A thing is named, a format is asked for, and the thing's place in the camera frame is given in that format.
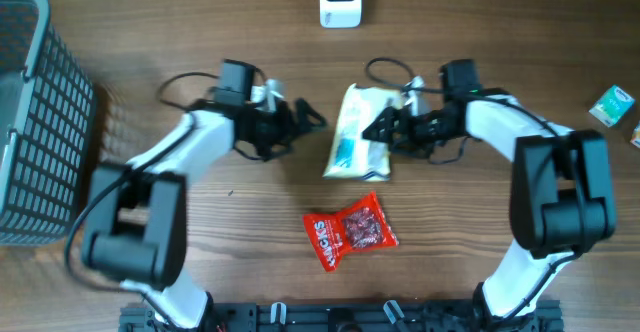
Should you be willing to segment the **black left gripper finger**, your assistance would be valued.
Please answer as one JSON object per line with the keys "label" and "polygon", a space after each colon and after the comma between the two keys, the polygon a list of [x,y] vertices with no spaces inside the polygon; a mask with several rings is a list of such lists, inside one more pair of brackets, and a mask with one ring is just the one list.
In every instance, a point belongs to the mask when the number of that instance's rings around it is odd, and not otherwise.
{"label": "black left gripper finger", "polygon": [[318,113],[304,99],[299,98],[295,101],[297,132],[311,133],[320,131],[327,127],[326,119]]}
{"label": "black left gripper finger", "polygon": [[290,143],[276,143],[273,145],[261,145],[257,147],[257,155],[263,162],[268,162],[283,157],[293,151]]}

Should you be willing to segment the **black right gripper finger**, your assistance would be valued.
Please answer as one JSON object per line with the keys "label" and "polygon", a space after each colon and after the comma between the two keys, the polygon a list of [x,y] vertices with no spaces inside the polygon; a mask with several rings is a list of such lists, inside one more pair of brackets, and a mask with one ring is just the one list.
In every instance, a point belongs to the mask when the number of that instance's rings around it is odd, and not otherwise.
{"label": "black right gripper finger", "polygon": [[396,132],[400,111],[394,107],[386,107],[361,133],[365,140],[374,142],[392,142]]}
{"label": "black right gripper finger", "polygon": [[389,151],[392,154],[428,160],[434,152],[434,145],[432,143],[416,144],[409,139],[397,139],[391,143]]}

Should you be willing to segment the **yellow cracker bag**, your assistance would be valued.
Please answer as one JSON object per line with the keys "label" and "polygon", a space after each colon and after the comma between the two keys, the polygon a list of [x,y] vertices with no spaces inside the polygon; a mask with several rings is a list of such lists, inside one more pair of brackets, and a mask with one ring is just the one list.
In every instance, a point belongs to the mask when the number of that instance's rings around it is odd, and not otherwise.
{"label": "yellow cracker bag", "polygon": [[323,177],[388,181],[391,167],[387,145],[366,140],[362,133],[385,108],[399,108],[401,102],[397,91],[352,84],[342,101]]}

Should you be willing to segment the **red snack bag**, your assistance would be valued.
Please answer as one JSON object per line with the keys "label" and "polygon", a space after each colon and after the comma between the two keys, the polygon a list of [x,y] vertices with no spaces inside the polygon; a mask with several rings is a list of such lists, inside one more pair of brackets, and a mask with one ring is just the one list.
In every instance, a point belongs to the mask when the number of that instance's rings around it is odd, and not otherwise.
{"label": "red snack bag", "polygon": [[334,272],[348,254],[399,245],[375,191],[336,213],[307,214],[302,221],[326,272]]}

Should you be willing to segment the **teal tissue pack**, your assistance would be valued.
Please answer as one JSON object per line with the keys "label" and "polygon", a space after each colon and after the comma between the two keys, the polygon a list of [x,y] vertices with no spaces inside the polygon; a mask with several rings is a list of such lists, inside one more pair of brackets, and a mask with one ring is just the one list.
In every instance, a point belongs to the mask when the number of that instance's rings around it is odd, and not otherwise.
{"label": "teal tissue pack", "polygon": [[590,108],[589,113],[607,127],[616,125],[634,105],[635,99],[617,85],[612,85]]}

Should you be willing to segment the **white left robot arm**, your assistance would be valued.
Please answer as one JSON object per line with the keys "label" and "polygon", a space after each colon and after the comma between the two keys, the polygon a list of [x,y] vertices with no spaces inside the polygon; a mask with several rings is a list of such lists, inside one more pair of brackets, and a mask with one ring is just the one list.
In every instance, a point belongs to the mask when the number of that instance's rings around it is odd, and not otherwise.
{"label": "white left robot arm", "polygon": [[253,146],[252,160],[268,162],[327,125],[307,101],[287,103],[281,83],[252,64],[226,59],[215,79],[154,147],[124,164],[103,163],[92,176],[76,221],[82,264],[111,280],[108,291],[143,299],[122,308],[121,331],[227,330],[184,266],[188,189],[240,142]]}

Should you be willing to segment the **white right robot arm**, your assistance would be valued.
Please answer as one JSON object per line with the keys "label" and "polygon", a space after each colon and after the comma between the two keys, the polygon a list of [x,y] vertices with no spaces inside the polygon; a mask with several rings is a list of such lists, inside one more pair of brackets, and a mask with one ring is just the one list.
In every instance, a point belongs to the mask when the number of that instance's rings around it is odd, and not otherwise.
{"label": "white right robot arm", "polygon": [[568,264],[610,238],[617,215],[608,145],[593,130],[573,130],[525,109],[509,92],[484,87],[472,59],[439,69],[443,99],[429,110],[417,75],[395,84],[406,102],[387,107],[362,136],[393,153],[429,160],[438,145],[482,141],[511,164],[509,223],[513,241],[497,269],[479,283],[469,324],[513,331],[536,315],[537,302]]}

